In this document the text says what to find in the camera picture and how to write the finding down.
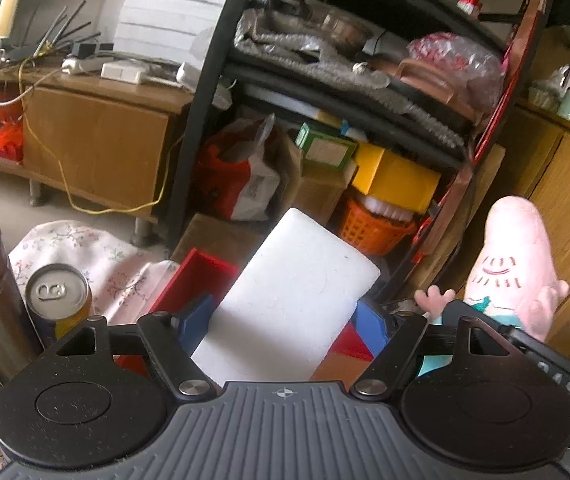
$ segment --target plush toy hand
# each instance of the plush toy hand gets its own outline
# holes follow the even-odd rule
[[[563,280],[557,282],[556,286],[544,286],[533,305],[523,312],[516,313],[523,323],[525,332],[541,342],[545,341],[552,326],[554,313],[568,292],[569,285]]]
[[[441,289],[437,285],[428,288],[427,293],[422,290],[417,290],[414,293],[414,301],[430,314],[431,319],[439,317],[443,313],[445,305],[454,301],[454,298],[456,298],[456,292],[450,289],[441,294]]]

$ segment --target tiled floor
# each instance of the tiled floor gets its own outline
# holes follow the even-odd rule
[[[2,240],[10,252],[29,230],[39,224],[54,220],[76,220],[85,225],[102,229],[123,241],[129,242],[134,232],[134,219],[131,216],[109,213],[88,215],[72,209],[65,193],[47,189],[49,202],[41,207],[29,204],[30,187],[24,178],[0,173],[0,225]],[[100,210],[101,206],[84,200],[75,200],[83,208]],[[149,248],[158,260],[165,259],[168,251],[158,244]]]

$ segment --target plush toy mouth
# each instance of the plush toy mouth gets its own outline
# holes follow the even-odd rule
[[[503,269],[503,270],[488,270],[483,267],[483,272],[489,274],[490,276],[500,276],[501,274],[507,274],[510,272],[510,269]]]

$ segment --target pink plush toy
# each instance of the pink plush toy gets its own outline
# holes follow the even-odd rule
[[[489,211],[485,244],[465,287],[464,301],[504,324],[544,341],[569,287],[556,278],[550,240],[534,204],[517,196],[498,200]],[[433,319],[454,298],[432,285],[414,299]]]

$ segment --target orange plastic basket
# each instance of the orange plastic basket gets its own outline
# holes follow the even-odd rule
[[[385,256],[403,237],[414,231],[414,222],[398,224],[376,217],[354,199],[348,198],[339,236],[365,256]]]

